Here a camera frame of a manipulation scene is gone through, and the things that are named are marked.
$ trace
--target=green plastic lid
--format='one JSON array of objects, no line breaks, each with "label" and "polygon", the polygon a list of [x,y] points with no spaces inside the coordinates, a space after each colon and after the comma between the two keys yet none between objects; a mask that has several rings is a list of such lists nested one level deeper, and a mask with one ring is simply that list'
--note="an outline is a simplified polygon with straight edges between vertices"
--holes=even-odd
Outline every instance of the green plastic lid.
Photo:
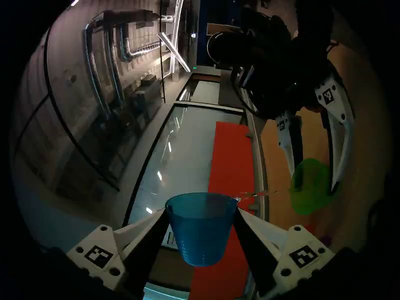
[{"label": "green plastic lid", "polygon": [[290,182],[290,202],[299,215],[309,215],[331,203],[338,190],[330,194],[330,170],[322,162],[304,159],[294,171]]}]

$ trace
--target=cable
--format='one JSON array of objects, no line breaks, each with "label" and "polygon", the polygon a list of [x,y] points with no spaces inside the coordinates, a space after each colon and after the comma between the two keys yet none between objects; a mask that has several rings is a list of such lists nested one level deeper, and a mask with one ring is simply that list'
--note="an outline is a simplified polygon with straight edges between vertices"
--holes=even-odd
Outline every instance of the cable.
[{"label": "cable", "polygon": [[[162,13],[162,7],[163,7],[163,2],[162,0],[159,0],[159,32],[162,30],[162,24],[161,24],[161,13]],[[166,89],[164,87],[164,70],[163,70],[163,52],[161,50],[162,45],[161,45],[161,39],[159,38],[159,59],[161,60],[161,83],[162,83],[162,93],[163,93],[163,99],[164,103],[166,103]]]},{"label": "cable", "polygon": [[23,127],[21,133],[19,134],[18,138],[16,139],[16,144],[15,144],[15,149],[14,149],[14,157],[13,157],[14,161],[16,159],[18,149],[20,148],[22,137],[24,136],[25,132],[27,131],[29,124],[31,123],[31,121],[33,120],[36,113],[39,111],[39,109],[42,107],[42,105],[46,102],[46,100],[48,98],[49,98],[49,93],[47,93],[46,96],[44,96],[44,98],[39,102],[39,104],[36,106],[36,108],[32,111],[32,113],[30,114],[28,120],[26,121],[25,126]]},{"label": "cable", "polygon": [[101,171],[100,169],[95,165],[95,163],[91,160],[91,158],[85,153],[85,151],[82,149],[81,145],[77,142],[75,139],[74,135],[70,131],[70,129],[67,126],[67,123],[64,121],[63,116],[61,115],[61,112],[59,110],[59,107],[57,106],[56,99],[54,98],[53,94],[53,89],[50,84],[50,78],[49,78],[49,68],[47,64],[47,51],[48,51],[48,45],[49,45],[49,37],[50,37],[50,32],[52,30],[53,26],[50,26],[50,28],[47,31],[47,36],[46,40],[44,42],[44,52],[43,52],[43,68],[44,68],[44,79],[46,82],[46,87],[48,91],[48,96],[50,97],[51,104],[54,108],[55,114],[58,117],[59,122],[61,123],[62,128],[68,135],[69,139],[73,143],[73,145],[76,147],[76,149],[79,151],[79,153],[83,156],[84,160],[93,168],[96,170],[96,172],[104,179],[106,183],[108,183],[111,187],[113,187],[117,192],[120,191],[120,189],[112,183]]}]

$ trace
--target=ceiling light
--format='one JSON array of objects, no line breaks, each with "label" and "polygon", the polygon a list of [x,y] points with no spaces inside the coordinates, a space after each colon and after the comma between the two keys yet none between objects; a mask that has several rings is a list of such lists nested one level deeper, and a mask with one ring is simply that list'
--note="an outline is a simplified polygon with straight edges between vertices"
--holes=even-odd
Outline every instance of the ceiling light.
[{"label": "ceiling light", "polygon": [[[179,22],[181,20],[181,12],[184,0],[176,0],[175,15],[173,17],[173,28],[172,28],[172,44],[174,47],[178,47],[178,30]],[[175,55],[171,53],[171,58],[169,60],[169,72],[175,73]]]},{"label": "ceiling light", "polygon": [[172,54],[174,54],[176,56],[176,58],[178,59],[178,62],[180,62],[180,64],[182,65],[182,67],[184,68],[184,70],[188,73],[191,72],[191,69],[188,67],[188,65],[186,64],[186,62],[184,61],[184,59],[182,58],[182,56],[179,54],[177,48],[175,48],[175,46],[172,44],[172,42],[170,41],[170,39],[168,38],[168,36],[164,33],[164,32],[160,32],[157,34],[158,37],[165,43],[165,45],[168,47],[168,49],[172,52]]}]

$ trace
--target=pipe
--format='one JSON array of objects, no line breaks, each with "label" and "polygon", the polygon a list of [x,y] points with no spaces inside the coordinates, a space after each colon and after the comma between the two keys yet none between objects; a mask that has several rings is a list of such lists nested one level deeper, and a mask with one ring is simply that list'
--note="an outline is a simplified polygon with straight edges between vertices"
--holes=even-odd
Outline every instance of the pipe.
[{"label": "pipe", "polygon": [[147,44],[143,47],[136,49],[135,51],[131,51],[129,46],[129,26],[128,24],[121,24],[117,27],[117,36],[119,39],[119,50],[118,56],[119,59],[123,62],[130,63],[133,59],[141,57],[153,50],[160,48],[160,42],[155,41],[150,44]]},{"label": "pipe", "polygon": [[174,16],[173,15],[161,15],[161,21],[164,23],[173,23]]},{"label": "pipe", "polygon": [[99,73],[97,72],[95,56],[93,54],[93,45],[92,45],[92,34],[94,28],[97,26],[97,19],[91,20],[85,27],[83,31],[83,46],[84,46],[84,54],[85,60],[87,64],[87,70],[89,74],[89,81],[92,85],[94,96],[97,101],[98,106],[101,109],[101,112],[104,115],[104,118],[108,120],[111,116],[111,110],[109,105],[107,104],[102,85],[100,83]]},{"label": "pipe", "polygon": [[111,83],[116,93],[116,99],[120,106],[125,104],[124,90],[122,89],[120,77],[118,75],[116,53],[114,48],[114,28],[108,26],[103,29],[105,60],[107,62],[108,72],[111,76]]},{"label": "pipe", "polygon": [[115,52],[114,52],[114,35],[109,34],[115,26],[119,26],[129,22],[146,22],[154,21],[159,19],[159,15],[153,13],[150,10],[137,10],[137,11],[122,11],[113,12],[111,10],[105,10],[102,13],[94,17],[83,30],[83,47],[84,55],[87,64],[87,70],[89,74],[89,81],[91,82],[92,89],[94,92],[95,99],[99,105],[104,118],[108,120],[111,117],[111,110],[107,104],[106,98],[103,94],[102,85],[100,83],[99,74],[96,68],[95,56],[93,54],[92,45],[92,34],[94,30],[104,30],[104,44],[105,48],[109,49],[106,53],[107,62],[109,66],[109,72],[112,77],[112,84],[117,93],[117,98],[120,104],[124,102],[124,93],[121,88],[121,82],[119,81],[117,67],[115,63]]}]

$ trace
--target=wooden table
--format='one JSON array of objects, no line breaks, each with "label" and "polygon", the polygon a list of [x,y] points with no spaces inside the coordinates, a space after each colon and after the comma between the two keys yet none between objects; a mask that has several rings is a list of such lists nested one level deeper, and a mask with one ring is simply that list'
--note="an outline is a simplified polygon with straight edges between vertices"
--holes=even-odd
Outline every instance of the wooden table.
[{"label": "wooden table", "polygon": [[[340,193],[310,215],[295,213],[288,192],[288,164],[278,146],[276,123],[269,120],[261,133],[268,189],[277,191],[269,197],[269,221],[284,229],[301,224],[318,238],[329,236],[333,251],[344,246],[357,251],[366,239],[368,211],[382,198],[385,175],[392,165],[390,116],[381,84],[367,59],[341,44],[328,58],[343,79],[355,114],[353,146]],[[328,138],[320,114],[305,108],[297,114],[302,117],[304,158],[329,165]]]}]

